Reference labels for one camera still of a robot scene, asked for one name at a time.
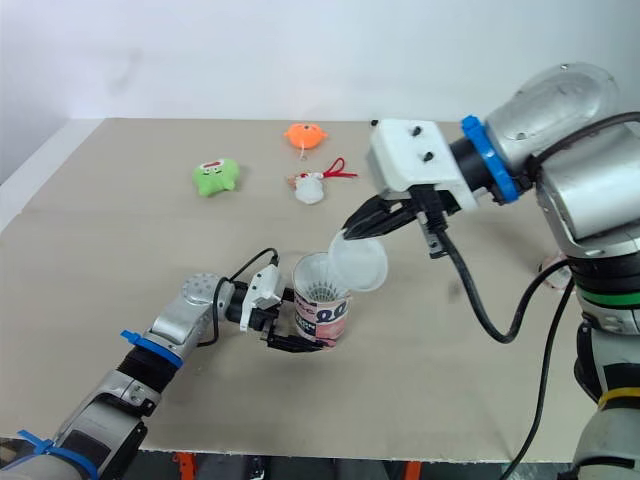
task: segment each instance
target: red string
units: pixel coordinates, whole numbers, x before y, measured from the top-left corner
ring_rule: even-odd
[[[338,157],[336,158],[336,161],[333,162],[329,168],[327,168],[324,172],[322,172],[322,176],[324,178],[327,178],[327,177],[353,178],[358,176],[357,173],[345,172],[344,167],[345,167],[344,158]]]

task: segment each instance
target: green stripe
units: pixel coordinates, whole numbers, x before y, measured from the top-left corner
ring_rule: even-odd
[[[640,292],[622,293],[620,295],[603,295],[600,293],[580,290],[580,295],[582,295],[586,300],[590,300],[601,305],[611,305],[615,307],[640,305]]]

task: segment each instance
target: yellow stripe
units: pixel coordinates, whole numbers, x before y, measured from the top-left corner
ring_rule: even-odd
[[[640,397],[640,388],[639,387],[625,387],[625,388],[614,388],[613,390],[609,390],[606,393],[603,393],[598,400],[598,408],[602,409],[609,400],[613,400],[614,398],[622,398],[622,397]]]

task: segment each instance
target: paper cup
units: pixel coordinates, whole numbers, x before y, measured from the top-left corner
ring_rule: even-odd
[[[333,347],[344,332],[351,295],[329,267],[326,253],[303,257],[293,271],[296,329],[311,341]]]

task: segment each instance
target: white wall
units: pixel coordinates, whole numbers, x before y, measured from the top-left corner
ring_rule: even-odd
[[[3,0],[5,176],[69,116],[459,119],[583,60],[640,106],[636,0]]]

